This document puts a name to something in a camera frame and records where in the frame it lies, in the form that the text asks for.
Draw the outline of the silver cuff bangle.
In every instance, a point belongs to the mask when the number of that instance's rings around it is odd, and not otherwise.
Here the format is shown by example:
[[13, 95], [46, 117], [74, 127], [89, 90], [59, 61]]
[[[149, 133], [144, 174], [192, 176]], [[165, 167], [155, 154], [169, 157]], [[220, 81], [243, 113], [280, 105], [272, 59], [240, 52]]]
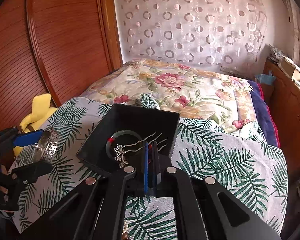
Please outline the silver cuff bangle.
[[33, 152], [31, 163], [45, 161], [50, 163], [57, 151], [58, 132], [54, 129], [43, 131]]

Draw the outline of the black square jewelry box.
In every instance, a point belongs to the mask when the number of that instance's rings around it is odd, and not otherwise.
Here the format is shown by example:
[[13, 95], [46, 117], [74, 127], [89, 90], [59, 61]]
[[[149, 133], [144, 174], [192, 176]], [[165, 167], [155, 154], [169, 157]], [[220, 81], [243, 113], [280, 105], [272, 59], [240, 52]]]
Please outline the black square jewelry box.
[[114, 104], [90, 133], [77, 153], [92, 171], [109, 176], [140, 155], [144, 144], [157, 142], [159, 153], [172, 156], [180, 115], [138, 106]]

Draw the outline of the silver flower hairpin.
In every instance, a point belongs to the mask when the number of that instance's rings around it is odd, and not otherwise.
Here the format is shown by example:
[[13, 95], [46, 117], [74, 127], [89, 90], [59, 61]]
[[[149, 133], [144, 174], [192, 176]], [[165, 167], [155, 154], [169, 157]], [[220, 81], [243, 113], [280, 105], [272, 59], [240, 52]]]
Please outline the silver flower hairpin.
[[160, 139], [162, 136], [162, 133], [158, 134], [157, 136], [156, 132], [153, 134], [145, 137], [145, 139], [141, 139], [133, 144], [129, 145], [121, 145], [121, 144], [116, 144], [114, 147], [114, 153], [115, 157], [114, 160], [119, 163], [119, 167], [126, 167], [128, 166], [128, 155], [130, 153], [138, 153], [140, 150], [144, 148], [143, 143], [150, 143], [155, 142], [157, 139]]

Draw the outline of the green jade bangle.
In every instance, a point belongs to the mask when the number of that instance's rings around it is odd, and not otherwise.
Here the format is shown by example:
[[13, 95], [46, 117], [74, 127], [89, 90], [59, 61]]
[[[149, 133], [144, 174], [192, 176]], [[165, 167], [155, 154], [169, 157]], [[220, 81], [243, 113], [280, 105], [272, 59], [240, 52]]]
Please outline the green jade bangle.
[[114, 157], [115, 157], [114, 147], [116, 144], [129, 145], [129, 144], [133, 144], [139, 140], [141, 140], [141, 137], [134, 131], [121, 130], [121, 131], [115, 132], [107, 140], [106, 154], [109, 157], [109, 159], [115, 161], [114, 160]]

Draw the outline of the floral bedspread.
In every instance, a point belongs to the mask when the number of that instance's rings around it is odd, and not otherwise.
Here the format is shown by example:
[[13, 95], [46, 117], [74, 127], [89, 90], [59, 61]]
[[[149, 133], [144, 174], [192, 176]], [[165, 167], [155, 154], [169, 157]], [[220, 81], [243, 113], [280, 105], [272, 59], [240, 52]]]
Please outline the floral bedspread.
[[83, 97], [102, 103], [133, 104], [145, 95], [154, 107], [182, 118], [211, 119], [226, 132], [256, 121], [245, 79], [151, 59], [126, 62], [91, 84]]

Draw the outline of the palm leaf print cloth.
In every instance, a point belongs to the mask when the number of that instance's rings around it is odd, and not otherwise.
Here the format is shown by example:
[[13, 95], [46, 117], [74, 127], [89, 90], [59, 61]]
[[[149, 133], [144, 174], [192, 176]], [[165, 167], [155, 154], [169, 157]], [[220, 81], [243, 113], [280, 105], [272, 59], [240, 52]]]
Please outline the palm leaf print cloth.
[[[43, 125], [59, 133], [57, 153], [52, 172], [27, 186], [19, 198], [19, 210], [12, 218], [18, 232], [85, 178], [101, 178], [76, 154], [109, 110], [109, 104], [77, 97]], [[268, 142], [257, 122], [228, 134], [210, 119], [181, 118], [171, 161], [193, 178], [215, 178], [275, 232], [281, 232], [288, 191], [286, 159], [277, 143]], [[125, 219], [131, 239], [178, 237], [171, 198], [130, 197]]]

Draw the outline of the wooden wardrobe door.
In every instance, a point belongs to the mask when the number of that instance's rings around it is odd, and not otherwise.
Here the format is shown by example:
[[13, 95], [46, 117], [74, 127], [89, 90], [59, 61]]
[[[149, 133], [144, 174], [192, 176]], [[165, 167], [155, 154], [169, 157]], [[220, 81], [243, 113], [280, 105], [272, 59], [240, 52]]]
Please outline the wooden wardrobe door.
[[114, 0], [0, 0], [0, 130], [122, 66]]

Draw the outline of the blue blanket edge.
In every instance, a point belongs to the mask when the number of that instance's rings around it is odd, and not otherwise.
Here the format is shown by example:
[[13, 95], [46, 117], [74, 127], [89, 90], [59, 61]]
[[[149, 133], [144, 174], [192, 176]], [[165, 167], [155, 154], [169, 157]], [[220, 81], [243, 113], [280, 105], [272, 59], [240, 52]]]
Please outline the blue blanket edge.
[[264, 93], [262, 87], [259, 83], [254, 81], [248, 81], [249, 85], [252, 87], [250, 95], [253, 102], [253, 107], [256, 113], [257, 122], [262, 129], [264, 137], [269, 145], [276, 146], [280, 148], [279, 135], [277, 132], [277, 127], [273, 121], [270, 109], [266, 102], [264, 101]]

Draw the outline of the sheer circle pattern curtain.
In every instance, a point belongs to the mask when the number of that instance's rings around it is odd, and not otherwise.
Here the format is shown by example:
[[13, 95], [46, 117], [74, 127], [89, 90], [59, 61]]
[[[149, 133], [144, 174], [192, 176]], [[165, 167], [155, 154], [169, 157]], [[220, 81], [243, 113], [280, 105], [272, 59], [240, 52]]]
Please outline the sheer circle pattern curtain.
[[145, 57], [251, 72], [267, 16], [262, 0], [114, 0], [124, 61]]

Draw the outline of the wooden side cabinet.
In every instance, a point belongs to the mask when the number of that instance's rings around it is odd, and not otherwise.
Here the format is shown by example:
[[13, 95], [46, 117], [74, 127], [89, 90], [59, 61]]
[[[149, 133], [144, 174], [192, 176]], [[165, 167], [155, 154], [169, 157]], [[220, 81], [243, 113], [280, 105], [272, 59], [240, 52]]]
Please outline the wooden side cabinet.
[[300, 175], [300, 89], [279, 66], [267, 59], [263, 72], [269, 71], [276, 77], [269, 99], [271, 117], [277, 127], [288, 174], [297, 177]]

